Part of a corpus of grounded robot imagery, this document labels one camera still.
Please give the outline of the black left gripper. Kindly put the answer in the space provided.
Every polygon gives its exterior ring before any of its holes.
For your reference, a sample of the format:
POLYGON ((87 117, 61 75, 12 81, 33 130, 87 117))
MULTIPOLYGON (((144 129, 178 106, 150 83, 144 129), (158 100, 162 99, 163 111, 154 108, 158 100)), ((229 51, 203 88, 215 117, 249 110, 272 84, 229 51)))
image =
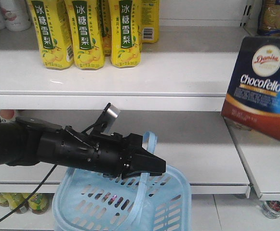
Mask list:
POLYGON ((166 161, 142 148, 142 139, 133 133, 126 137, 119 133, 87 135, 66 126, 56 132, 43 132, 37 159, 122 179, 142 173, 161 176, 166 172, 166 161))

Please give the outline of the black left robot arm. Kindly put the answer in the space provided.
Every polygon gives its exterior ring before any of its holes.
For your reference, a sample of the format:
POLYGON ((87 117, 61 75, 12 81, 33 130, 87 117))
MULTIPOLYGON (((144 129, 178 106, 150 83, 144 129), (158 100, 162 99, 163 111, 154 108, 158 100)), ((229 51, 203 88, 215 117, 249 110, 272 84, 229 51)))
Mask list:
POLYGON ((19 116, 0 119, 0 165, 33 166, 40 162, 102 173, 110 178, 160 176, 166 162, 145 150, 142 136, 104 134, 108 123, 98 119, 82 132, 44 120, 19 116))

